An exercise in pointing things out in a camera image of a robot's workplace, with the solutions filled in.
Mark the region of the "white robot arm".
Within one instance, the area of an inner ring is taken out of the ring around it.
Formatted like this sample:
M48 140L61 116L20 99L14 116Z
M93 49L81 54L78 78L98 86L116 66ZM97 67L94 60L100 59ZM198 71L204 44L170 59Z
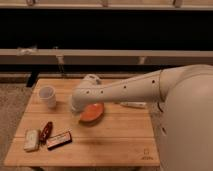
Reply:
M85 76L70 96L76 113L100 102L162 102L162 171L213 171L213 66L188 65L101 84Z

